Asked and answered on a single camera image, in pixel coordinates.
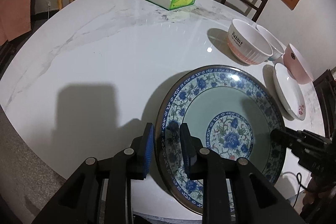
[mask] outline black cable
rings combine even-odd
[[[297,182],[299,183],[299,186],[302,187],[304,190],[306,190],[307,192],[310,192],[310,193],[313,193],[313,194],[319,194],[319,193],[323,193],[323,192],[326,192],[328,190],[331,190],[332,188],[334,188],[336,186],[336,183],[334,182],[333,184],[331,185],[327,185],[325,187],[322,187],[321,189],[319,189],[318,191],[314,191],[314,190],[310,190],[308,189],[307,187],[303,186],[302,183],[301,183],[301,180],[302,180],[302,175],[301,173],[297,173],[296,174],[296,180]]]
[[[296,204],[296,202],[297,202],[297,199],[298,199],[298,197],[299,197],[300,188],[302,187],[302,184],[301,184],[301,182],[302,182],[302,175],[301,175],[300,172],[296,174],[296,180],[297,180],[297,182],[299,183],[299,189],[298,189],[298,191],[297,191],[297,195],[296,195],[295,202],[294,202],[294,204],[293,204],[293,208],[294,208],[294,206],[295,206],[295,204]]]

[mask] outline round table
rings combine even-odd
[[[0,104],[29,147],[68,178],[90,156],[112,157],[155,122],[171,86],[195,68],[224,64],[266,85],[285,125],[323,135],[320,105],[312,83],[302,85],[306,119],[285,112],[273,85],[273,62],[240,63],[222,43],[233,18],[253,23],[213,0],[167,11],[146,0],[76,0],[24,44],[0,81]],[[287,150],[276,188],[285,198],[310,174]],[[132,182],[135,212],[201,219],[162,186],[156,164],[144,181]]]

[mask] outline blue and white plate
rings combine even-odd
[[[246,157],[271,183],[277,181],[286,148],[271,141],[270,132],[285,125],[273,97],[251,75],[222,65],[198,68],[170,89],[159,110],[155,156],[163,181],[182,205],[201,214],[203,182],[191,181],[184,173],[182,122],[204,147],[227,159]],[[229,198],[234,212],[232,194]]]

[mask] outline white bowl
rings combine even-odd
[[[274,86],[283,107],[294,119],[304,120],[306,104],[299,84],[290,71],[281,63],[277,63],[273,72]]]
[[[257,25],[256,28],[273,49],[273,55],[268,60],[274,61],[285,54],[285,50],[281,46],[280,41],[273,34],[271,34],[269,30],[260,25]]]
[[[266,39],[250,24],[233,19],[226,36],[232,53],[249,65],[257,65],[273,55]]]

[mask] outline orange towel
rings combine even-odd
[[[30,30],[30,0],[0,0],[0,46]]]

